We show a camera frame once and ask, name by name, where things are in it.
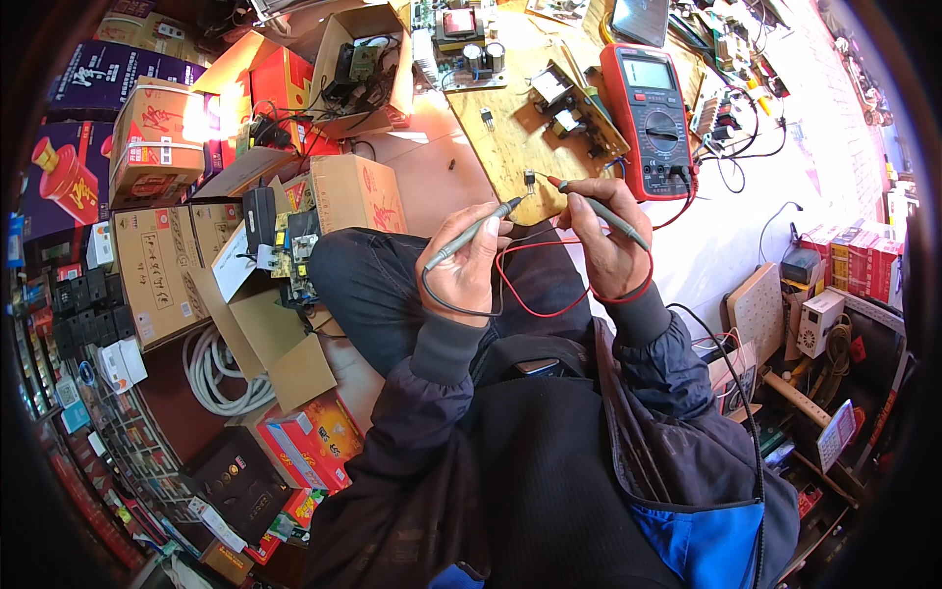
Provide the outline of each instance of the tiled floor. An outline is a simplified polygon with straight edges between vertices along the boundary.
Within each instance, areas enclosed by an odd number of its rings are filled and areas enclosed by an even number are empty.
[[[702,199],[655,235],[655,280],[664,301],[689,306],[714,330],[721,327],[723,296],[763,261],[758,250],[763,225],[787,201],[801,204],[804,212],[786,205],[769,224],[763,251],[773,262],[789,247],[790,221],[801,233],[824,221],[882,216],[885,175],[877,129],[864,124],[850,80],[813,4],[807,0],[791,4],[796,10],[793,31],[771,34],[767,49],[792,94],[785,106],[791,139],[774,157],[741,160],[746,181],[741,194],[724,186],[717,162],[707,162],[700,173]],[[409,129],[364,139],[376,148],[380,162],[396,170],[410,232],[429,236],[446,214],[494,196],[444,96],[437,92],[416,96],[414,107]],[[763,133],[750,153],[774,150],[781,143],[780,133]],[[801,147],[796,136],[804,137]],[[450,170],[452,159],[455,166]],[[728,164],[723,173],[734,188],[741,184],[742,177],[733,174]],[[669,219],[679,206],[679,202],[648,203],[642,208],[657,223]],[[581,249],[576,245],[567,250],[584,273]],[[597,303],[593,312],[604,316]],[[688,325],[694,336],[703,332],[692,319]],[[371,370],[349,346],[336,352],[329,358],[349,374],[357,366],[366,368],[367,376],[357,376],[349,384],[341,379],[340,390],[357,421],[368,427],[382,379],[369,375]]]

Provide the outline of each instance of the digital multimeter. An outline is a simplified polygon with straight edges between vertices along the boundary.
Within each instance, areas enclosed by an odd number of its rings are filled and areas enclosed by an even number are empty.
[[[631,150],[625,183],[640,201],[688,196],[693,161],[684,99],[671,56],[663,51],[614,43],[600,56],[609,111]],[[680,171],[686,167],[688,184]]]

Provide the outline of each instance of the sleeve cuff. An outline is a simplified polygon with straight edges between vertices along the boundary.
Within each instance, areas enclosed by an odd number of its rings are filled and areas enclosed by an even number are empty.
[[[471,327],[425,309],[425,324],[418,331],[409,368],[430,383],[458,384],[468,375],[486,331],[486,326]]]
[[[635,289],[622,298],[631,297],[637,291]],[[636,301],[604,305],[618,328],[615,339],[627,348],[646,346],[671,326],[671,312],[664,307],[658,285],[654,283]]]

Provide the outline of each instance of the hand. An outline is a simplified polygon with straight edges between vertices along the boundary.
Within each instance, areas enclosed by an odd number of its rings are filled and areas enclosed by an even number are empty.
[[[458,313],[436,303],[422,286],[421,276],[426,262],[445,244],[476,221],[492,214],[497,207],[498,203],[487,203],[469,206],[465,210],[452,213],[445,219],[438,233],[431,238],[425,251],[418,256],[418,261],[415,262],[415,276],[418,278],[418,291],[422,298],[422,305],[436,315],[472,327],[487,325],[488,318],[486,317]],[[446,303],[470,311],[490,312],[493,304],[491,272],[494,257],[497,255],[498,248],[505,248],[510,242],[508,237],[499,237],[498,234],[508,233],[512,228],[513,223],[509,221],[499,221],[497,218],[485,221],[467,245],[429,270],[426,276],[429,288]]]
[[[647,253],[633,239],[617,229],[606,236],[595,211],[583,195],[610,208],[628,221],[651,243],[651,220],[638,207],[631,190],[617,178],[589,178],[569,183],[568,206],[560,214],[558,227],[572,227],[585,250],[586,270],[595,292],[606,299],[619,299],[644,284],[651,262]]]

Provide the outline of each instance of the jeans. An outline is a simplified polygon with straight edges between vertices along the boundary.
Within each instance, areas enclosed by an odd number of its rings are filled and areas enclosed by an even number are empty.
[[[522,237],[550,228],[548,221],[523,229]],[[524,243],[559,241],[555,231]],[[415,281],[415,261],[428,245],[423,237],[351,228],[322,237],[308,263],[320,301],[364,359],[385,378],[412,355],[425,321]],[[504,272],[520,298],[537,313],[568,306],[585,292],[582,278],[564,247],[540,247],[505,256]],[[498,280],[493,272],[495,306]],[[504,288],[504,312],[491,318],[479,351],[497,339],[516,334],[557,335],[581,344],[591,338],[589,301],[551,319],[532,316]]]

